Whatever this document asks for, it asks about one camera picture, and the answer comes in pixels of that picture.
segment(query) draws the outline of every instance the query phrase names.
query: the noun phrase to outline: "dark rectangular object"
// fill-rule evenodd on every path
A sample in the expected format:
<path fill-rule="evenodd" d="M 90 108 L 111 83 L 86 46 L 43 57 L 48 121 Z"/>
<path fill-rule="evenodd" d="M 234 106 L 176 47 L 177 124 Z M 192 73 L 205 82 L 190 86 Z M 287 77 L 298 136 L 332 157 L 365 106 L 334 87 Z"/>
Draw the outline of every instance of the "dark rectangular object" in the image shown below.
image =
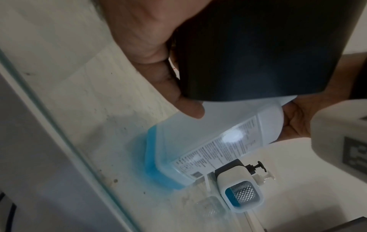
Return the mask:
<path fill-rule="evenodd" d="M 176 33 L 181 90 L 202 101 L 323 91 L 366 0 L 217 0 Z"/>

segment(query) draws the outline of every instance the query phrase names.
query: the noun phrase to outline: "black sleeve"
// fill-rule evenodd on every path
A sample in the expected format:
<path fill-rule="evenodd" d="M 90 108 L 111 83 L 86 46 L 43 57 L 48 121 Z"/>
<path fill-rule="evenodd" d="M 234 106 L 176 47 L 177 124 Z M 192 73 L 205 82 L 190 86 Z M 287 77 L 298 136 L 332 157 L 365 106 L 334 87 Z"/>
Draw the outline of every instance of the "black sleeve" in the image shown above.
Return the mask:
<path fill-rule="evenodd" d="M 367 99 L 367 59 L 365 60 L 363 68 L 354 82 L 349 99 Z"/>

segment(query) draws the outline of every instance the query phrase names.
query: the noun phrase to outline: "bottle label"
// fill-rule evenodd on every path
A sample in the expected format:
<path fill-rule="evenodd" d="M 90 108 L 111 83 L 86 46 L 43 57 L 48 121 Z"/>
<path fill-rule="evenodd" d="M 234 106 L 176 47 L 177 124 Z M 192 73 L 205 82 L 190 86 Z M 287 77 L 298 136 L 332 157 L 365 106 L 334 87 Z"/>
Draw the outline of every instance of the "bottle label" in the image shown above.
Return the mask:
<path fill-rule="evenodd" d="M 254 116 L 179 157 L 173 164 L 189 177 L 199 179 L 259 147 L 261 134 L 257 118 Z"/>

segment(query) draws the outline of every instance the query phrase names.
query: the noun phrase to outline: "translucent white bottle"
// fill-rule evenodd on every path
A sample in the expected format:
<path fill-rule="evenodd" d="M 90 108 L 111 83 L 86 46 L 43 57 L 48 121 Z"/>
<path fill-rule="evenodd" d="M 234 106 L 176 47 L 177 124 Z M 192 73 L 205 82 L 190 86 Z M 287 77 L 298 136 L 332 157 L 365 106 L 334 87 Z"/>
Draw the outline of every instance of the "translucent white bottle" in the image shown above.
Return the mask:
<path fill-rule="evenodd" d="M 175 114 L 148 131 L 147 174 L 169 188 L 192 184 L 275 141 L 283 127 L 282 105 L 294 98 L 206 102 L 200 120 Z"/>

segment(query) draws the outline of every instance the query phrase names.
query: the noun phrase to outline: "gray label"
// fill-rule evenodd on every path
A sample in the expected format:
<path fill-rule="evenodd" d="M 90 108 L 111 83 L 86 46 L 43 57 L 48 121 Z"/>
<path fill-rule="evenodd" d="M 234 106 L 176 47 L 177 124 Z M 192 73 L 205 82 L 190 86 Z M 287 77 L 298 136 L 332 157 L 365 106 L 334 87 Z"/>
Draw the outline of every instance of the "gray label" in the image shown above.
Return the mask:
<path fill-rule="evenodd" d="M 343 163 L 367 174 L 367 144 L 345 137 Z"/>

